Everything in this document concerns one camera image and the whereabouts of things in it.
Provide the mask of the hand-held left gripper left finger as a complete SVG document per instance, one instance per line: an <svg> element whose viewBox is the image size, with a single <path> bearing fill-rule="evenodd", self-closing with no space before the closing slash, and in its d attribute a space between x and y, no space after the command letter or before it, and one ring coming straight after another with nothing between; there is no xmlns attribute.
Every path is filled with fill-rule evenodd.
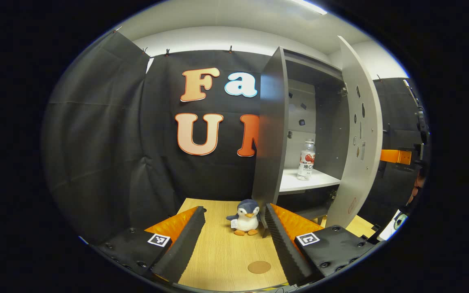
<svg viewBox="0 0 469 293"><path fill-rule="evenodd" d="M142 278L171 285L189 264L205 212L196 206L146 229L130 227L92 247Z"/></svg>

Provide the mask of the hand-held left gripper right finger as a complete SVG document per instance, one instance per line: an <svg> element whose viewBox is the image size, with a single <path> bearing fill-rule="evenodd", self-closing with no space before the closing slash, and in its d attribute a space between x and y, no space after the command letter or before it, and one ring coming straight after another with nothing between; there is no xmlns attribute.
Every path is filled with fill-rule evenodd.
<svg viewBox="0 0 469 293"><path fill-rule="evenodd" d="M375 246L339 225L322 228L272 203L266 204L265 222L290 285L327 278L355 265Z"/></svg>

